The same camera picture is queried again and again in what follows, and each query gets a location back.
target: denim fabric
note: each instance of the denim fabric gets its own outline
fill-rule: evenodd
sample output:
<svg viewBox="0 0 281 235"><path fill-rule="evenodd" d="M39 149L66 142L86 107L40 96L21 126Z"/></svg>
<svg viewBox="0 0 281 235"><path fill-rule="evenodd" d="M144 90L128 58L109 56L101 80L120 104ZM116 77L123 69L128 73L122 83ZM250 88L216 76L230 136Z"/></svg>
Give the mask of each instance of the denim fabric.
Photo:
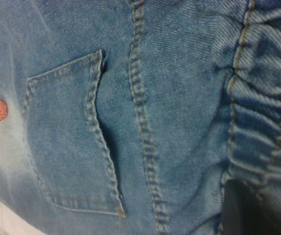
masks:
<svg viewBox="0 0 281 235"><path fill-rule="evenodd" d="M0 1L0 200L21 218L215 235L233 178L281 225L281 1Z"/></svg>

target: shirred denim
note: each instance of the shirred denim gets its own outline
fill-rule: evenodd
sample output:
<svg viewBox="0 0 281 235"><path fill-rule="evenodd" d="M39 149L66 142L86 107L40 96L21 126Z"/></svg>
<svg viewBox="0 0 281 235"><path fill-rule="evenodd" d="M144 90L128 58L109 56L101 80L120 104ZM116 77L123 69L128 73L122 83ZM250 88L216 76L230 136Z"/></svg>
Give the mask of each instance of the shirred denim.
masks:
<svg viewBox="0 0 281 235"><path fill-rule="evenodd" d="M281 226L281 1L0 1L2 102L0 200L46 234L215 235L228 179Z"/></svg>

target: double stitching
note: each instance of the double stitching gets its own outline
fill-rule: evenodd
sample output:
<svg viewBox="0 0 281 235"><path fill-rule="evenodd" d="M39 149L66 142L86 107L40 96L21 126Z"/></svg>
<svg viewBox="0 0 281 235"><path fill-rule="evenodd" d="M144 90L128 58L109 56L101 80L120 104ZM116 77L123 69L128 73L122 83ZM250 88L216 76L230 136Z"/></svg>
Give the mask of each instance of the double stitching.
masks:
<svg viewBox="0 0 281 235"><path fill-rule="evenodd" d="M94 57L94 61L95 61L94 65L100 66L100 63L97 63L96 61L96 57ZM98 69L98 74L95 76L95 66L93 66L92 89L89 90L87 105L86 105L87 120L89 124L89 129L94 134L97 145L100 147L103 155L105 156L106 170L110 180L111 195L118 206L117 213L120 217L125 217L125 211L122 202L120 201L119 198L120 196L118 193L118 183L115 176L114 164L110 158L110 150L107 147L105 140L103 138L102 130L100 128L99 122L97 120L97 114L95 112L96 109L95 102L96 102L97 86L98 86L99 79L100 79L100 69Z"/></svg>
<svg viewBox="0 0 281 235"><path fill-rule="evenodd" d="M232 159L232 143L233 143L233 140L234 140L233 129L234 129L234 124L235 124L236 118L237 118L236 112L235 112L235 107L234 107L236 100L232 95L232 90L233 90L235 82L238 79L239 61L240 61L240 58L241 58L241 55L242 55L242 50L245 46L245 38L246 38L246 35L247 35L247 31L248 31L248 28L250 26L249 19L250 19L250 16L251 16L252 12L254 11L254 9L255 9L255 0L253 0L252 7L251 7L251 9L250 9L250 11L247 15L246 26L244 28L242 42L241 42L240 49L239 49L239 52L237 54L237 58L236 58L236 61L235 61L235 77L231 81L230 87L229 87L229 95L231 97L230 109L231 109L231 113L232 113L232 121L230 122L230 130L229 130L229 133L230 133L230 138L229 138L229 156L230 156L230 159Z"/></svg>
<svg viewBox="0 0 281 235"><path fill-rule="evenodd" d="M144 31L144 15L142 6L144 2L138 0L136 3L134 0L130 0L133 7L133 29L134 36L129 56L129 81L131 92L134 98L136 115L139 122L141 140L144 147L145 155L145 172L149 185L150 193L153 199L153 209L155 212L157 232L159 235L167 234L167 214L165 212L165 203L160 193L160 189L156 182L155 171L155 153L153 147L153 141L151 132L148 126L148 121L145 113L145 99L143 94L143 88L141 86L141 79L139 73L139 41Z"/></svg>
<svg viewBox="0 0 281 235"><path fill-rule="evenodd" d="M79 63L79 62L81 62L81 61L83 61L83 60L86 60L87 58L90 58L90 59L91 59L91 57L93 57L94 63L91 64L91 62L90 62L90 63L88 63L87 65L81 66L81 67L79 67L79 68L76 69L76 70L73 70L73 71L64 73L64 74L62 74L62 75L59 75L59 76L57 76L57 77L54 77L54 78L50 79L49 81L55 80L56 78L65 77L65 76L70 75L70 74L76 74L76 73L78 73L80 70L82 70L83 68L86 68L86 67L88 67L88 66L93 66L92 76L93 76L93 78L94 78L94 77L95 77L95 66L98 64L98 61L97 61L97 58L96 58L97 56L98 56L98 59L101 61L101 58L102 58L101 51L95 52L95 53L93 53L93 54L91 54L91 55L88 55L88 56L79 58L79 59L77 59L77 60L75 60L75 61L72 61L72 62L70 62L70 63L67 63L67 64L65 64L65 65L62 65L62 66L60 66L60 67L58 67L58 68L55 68L55 69L53 69L53 70L51 70L51 71L49 71L49 72L46 72L46 73L44 73L43 75L41 75L41 76L39 76L39 77L36 76L36 77L32 77L32 78L30 78L29 80L27 80L27 88L26 88L24 106L23 106L23 111L22 111L23 121L25 121L25 119L26 119L27 108L29 107L30 100L31 100L31 97L32 97L31 88L32 88L32 87L36 87L36 85L37 85L37 84L31 85L32 82L34 82L34 81L39 81L39 79L41 79L41 78L43 78L43 77L46 77L46 76L50 75L51 73L53 73L53 72L55 72L55 71L58 71L58 70L60 70L60 69L69 67L69 66L74 65L74 64L76 64L76 63ZM93 89L94 92L96 92L96 86L97 86L97 84L98 84L98 80L97 80L97 83L94 84L94 85L95 85L95 86L94 86L94 89ZM25 133L25 132L26 132L25 124L23 123L22 125L23 125L24 133ZM23 138L23 142L25 143L25 149L27 150L27 152L29 152L29 151L28 151L28 148L27 148L27 144L26 144L25 138ZM35 174L35 176L36 176L36 178L37 178L37 181L38 181L38 183L39 183L40 189L41 189L41 191L44 193L44 195L45 195L46 197L49 197L49 198L56 198L56 199L57 199L57 198L60 198L60 199L62 199L62 200L64 199L64 200L71 200L71 201L92 202L92 201L85 200L85 199L76 199L76 198L62 197L62 196L52 195L52 194L50 194L49 192L47 192L47 191L45 190L45 186L44 186L44 184L42 183L42 181L41 181L41 179L40 179L40 177L39 177L39 174L38 174L38 172L37 172L37 170L36 170L36 168L35 168L35 166L34 166L34 164L33 164L33 161L32 161L32 159L31 159L30 154L27 153L27 155L28 155L30 164L31 164L31 166L32 166L33 172L34 172L34 174ZM114 214L114 213L112 213L111 211L72 209L72 208L68 208L68 207L64 207L64 206L57 205L57 204L55 204L55 203L53 203L53 202L50 202L50 201L48 201L48 202L49 202L50 204L52 204L52 205L57 206L57 207L61 207L61 208L68 209L68 210L73 210L73 211L81 211L81 212L87 212L87 211L88 211L88 212L101 212L101 213L107 213L107 214ZM92 203L96 203L96 204L107 204L107 205L114 205L114 206L117 206L117 207L118 207L118 215L124 217L123 207L122 207L122 204L120 204L120 203L119 203L119 204L100 203L100 202L92 202Z"/></svg>

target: back pocket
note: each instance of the back pocket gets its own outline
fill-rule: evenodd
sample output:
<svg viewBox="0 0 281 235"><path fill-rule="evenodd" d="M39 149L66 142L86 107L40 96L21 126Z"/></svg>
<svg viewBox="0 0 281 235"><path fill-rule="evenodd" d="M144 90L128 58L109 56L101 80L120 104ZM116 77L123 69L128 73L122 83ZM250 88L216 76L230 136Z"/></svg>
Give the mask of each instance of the back pocket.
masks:
<svg viewBox="0 0 281 235"><path fill-rule="evenodd" d="M101 64L99 50L27 79L25 141L48 202L124 215L95 106Z"/></svg>

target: faded denim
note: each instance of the faded denim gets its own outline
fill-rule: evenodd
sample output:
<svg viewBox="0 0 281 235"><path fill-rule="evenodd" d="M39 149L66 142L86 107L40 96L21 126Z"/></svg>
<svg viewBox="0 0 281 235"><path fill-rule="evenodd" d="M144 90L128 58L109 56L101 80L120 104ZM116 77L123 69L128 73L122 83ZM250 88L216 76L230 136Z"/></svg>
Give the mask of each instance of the faded denim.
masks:
<svg viewBox="0 0 281 235"><path fill-rule="evenodd" d="M281 226L281 1L0 1L0 100L46 234L215 235L228 179Z"/></svg>

